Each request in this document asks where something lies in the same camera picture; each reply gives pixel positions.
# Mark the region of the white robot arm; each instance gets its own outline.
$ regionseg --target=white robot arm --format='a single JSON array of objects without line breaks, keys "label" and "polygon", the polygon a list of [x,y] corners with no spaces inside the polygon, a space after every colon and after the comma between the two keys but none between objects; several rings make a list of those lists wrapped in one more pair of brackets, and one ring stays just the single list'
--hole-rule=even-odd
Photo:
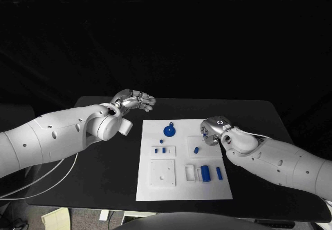
[{"label": "white robot arm", "polygon": [[14,171],[81,152],[117,132],[128,134],[133,124],[122,118],[131,108],[151,110],[156,99],[122,90],[109,103],[66,109],[39,116],[0,133],[0,178]]},{"label": "white robot arm", "polygon": [[294,145],[232,127],[229,120],[215,116],[203,120],[205,143],[218,140],[229,161],[271,183],[307,191],[332,201],[332,162]]}]

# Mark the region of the blue block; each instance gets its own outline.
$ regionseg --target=blue block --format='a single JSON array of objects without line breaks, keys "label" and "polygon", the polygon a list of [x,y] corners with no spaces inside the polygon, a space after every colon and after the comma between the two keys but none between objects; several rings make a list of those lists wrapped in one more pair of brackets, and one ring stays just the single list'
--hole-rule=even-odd
[{"label": "blue block", "polygon": [[219,178],[219,181],[221,181],[222,180],[222,175],[221,175],[219,167],[216,167],[216,174],[218,174],[218,178]]},{"label": "blue block", "polygon": [[200,173],[202,173],[202,181],[209,182],[211,177],[209,177],[209,166],[208,165],[200,166]]}]

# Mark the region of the white paper sheet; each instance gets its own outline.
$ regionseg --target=white paper sheet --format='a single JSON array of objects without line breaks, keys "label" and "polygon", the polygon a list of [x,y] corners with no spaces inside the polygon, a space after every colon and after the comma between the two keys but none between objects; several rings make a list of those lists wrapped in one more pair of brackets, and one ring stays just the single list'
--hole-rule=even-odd
[{"label": "white paper sheet", "polygon": [[[143,121],[140,165],[135,193],[137,201],[232,199],[219,146],[212,146],[213,151],[219,153],[219,158],[215,154],[213,157],[189,158],[190,154],[187,150],[187,137],[202,136],[199,129],[202,121],[202,119]],[[172,137],[166,137],[163,134],[163,129],[170,122],[173,122],[176,134]],[[172,158],[174,160],[174,187],[154,187],[148,184],[150,160],[161,159],[160,157],[154,158],[151,156],[151,146],[174,146],[176,148],[176,157]],[[185,173],[186,165],[195,166],[195,172],[196,168],[199,168],[202,165],[208,165],[211,182],[199,183],[198,175],[195,175],[195,182],[187,182]],[[221,168],[222,180],[218,179],[216,167]]]}]

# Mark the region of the black table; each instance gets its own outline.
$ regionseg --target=black table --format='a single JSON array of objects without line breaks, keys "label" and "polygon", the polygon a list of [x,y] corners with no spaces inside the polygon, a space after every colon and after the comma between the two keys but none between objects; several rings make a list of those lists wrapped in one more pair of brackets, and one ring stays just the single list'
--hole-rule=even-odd
[{"label": "black table", "polygon": [[[109,102],[111,97],[81,97],[75,107]],[[205,119],[223,115],[244,131],[291,143],[273,104],[267,101],[159,98],[151,112],[131,110],[128,136],[92,144],[78,155],[66,179],[27,204],[144,212],[205,212],[239,218],[329,222],[322,199],[300,190],[274,185],[235,166],[223,156],[234,200],[135,201],[143,120]],[[32,186],[27,195],[46,190],[66,174],[75,156],[65,159],[50,175]],[[42,166],[42,176],[56,163]]]}]

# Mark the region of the white cable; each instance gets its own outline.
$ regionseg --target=white cable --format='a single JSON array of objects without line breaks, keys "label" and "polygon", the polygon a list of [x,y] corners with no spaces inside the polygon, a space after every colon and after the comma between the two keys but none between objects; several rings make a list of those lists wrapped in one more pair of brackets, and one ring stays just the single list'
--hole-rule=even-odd
[{"label": "white cable", "polygon": [[270,137],[267,137],[267,136],[264,136],[264,135],[254,134],[254,133],[248,133],[248,132],[242,131],[236,126],[234,126],[234,128],[235,128],[236,131],[239,131],[239,132],[242,132],[242,133],[247,133],[247,134],[251,134],[251,135],[254,135],[254,136],[260,136],[260,137],[264,137],[264,138],[271,139]]},{"label": "white cable", "polygon": [[78,153],[76,153],[75,161],[72,163],[72,166],[70,166],[70,169],[69,169],[66,175],[63,176],[63,178],[60,179],[60,181],[49,189],[46,189],[43,192],[40,192],[39,194],[36,194],[33,196],[29,196],[29,197],[23,197],[23,198],[4,198],[4,199],[0,199],[0,200],[23,200],[23,199],[32,198],[32,197],[43,194],[45,192],[47,192],[63,181],[65,177],[68,176],[68,174],[69,174],[69,172],[70,172],[70,170],[73,168],[73,165],[75,165],[75,162],[76,162],[76,158],[78,158]]},{"label": "white cable", "polygon": [[27,184],[27,185],[26,185],[24,187],[21,187],[20,189],[17,189],[17,190],[14,190],[13,192],[10,192],[10,193],[1,195],[0,198],[3,198],[3,197],[6,197],[6,196],[11,195],[13,193],[19,192],[20,190],[23,190],[24,188],[27,188],[29,186],[32,186],[34,183],[37,183],[37,182],[50,174],[50,172],[56,169],[56,167],[60,165],[62,161],[63,161],[63,159],[62,159],[60,162],[56,164],[56,166],[52,168],[52,170],[50,170],[37,180],[34,180],[30,184]]}]

